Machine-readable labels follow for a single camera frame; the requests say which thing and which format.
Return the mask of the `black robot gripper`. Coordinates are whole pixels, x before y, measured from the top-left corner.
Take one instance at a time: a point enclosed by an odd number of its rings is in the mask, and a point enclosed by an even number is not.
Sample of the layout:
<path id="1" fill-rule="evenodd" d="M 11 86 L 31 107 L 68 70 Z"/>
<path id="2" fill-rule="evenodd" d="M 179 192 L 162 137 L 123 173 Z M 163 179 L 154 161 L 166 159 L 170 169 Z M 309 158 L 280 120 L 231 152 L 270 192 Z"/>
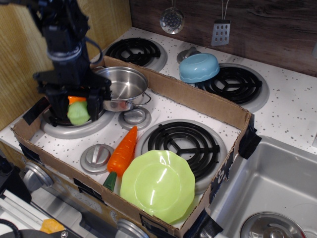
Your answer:
<path id="1" fill-rule="evenodd" d="M 45 94 L 55 116 L 66 119 L 69 95 L 86 97 L 91 121 L 99 119 L 103 99 L 111 98 L 111 81 L 94 73 L 84 53 L 48 53 L 53 70 L 33 74 L 39 93 Z"/>

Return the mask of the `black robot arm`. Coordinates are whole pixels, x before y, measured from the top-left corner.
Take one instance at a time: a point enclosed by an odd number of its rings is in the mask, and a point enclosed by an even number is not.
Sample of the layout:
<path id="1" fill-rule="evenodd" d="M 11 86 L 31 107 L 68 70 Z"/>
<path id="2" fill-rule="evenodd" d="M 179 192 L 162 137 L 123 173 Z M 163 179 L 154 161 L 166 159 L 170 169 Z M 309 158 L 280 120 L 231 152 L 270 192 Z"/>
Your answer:
<path id="1" fill-rule="evenodd" d="M 47 56 L 54 69 L 36 72 L 38 92 L 45 94 L 59 119 L 68 116 L 68 96 L 84 97 L 92 121 L 99 119 L 103 101 L 111 98 L 111 81 L 90 68 L 87 43 L 98 47 L 86 34 L 88 17 L 75 0 L 2 0 L 2 5 L 25 6 L 46 40 Z"/>

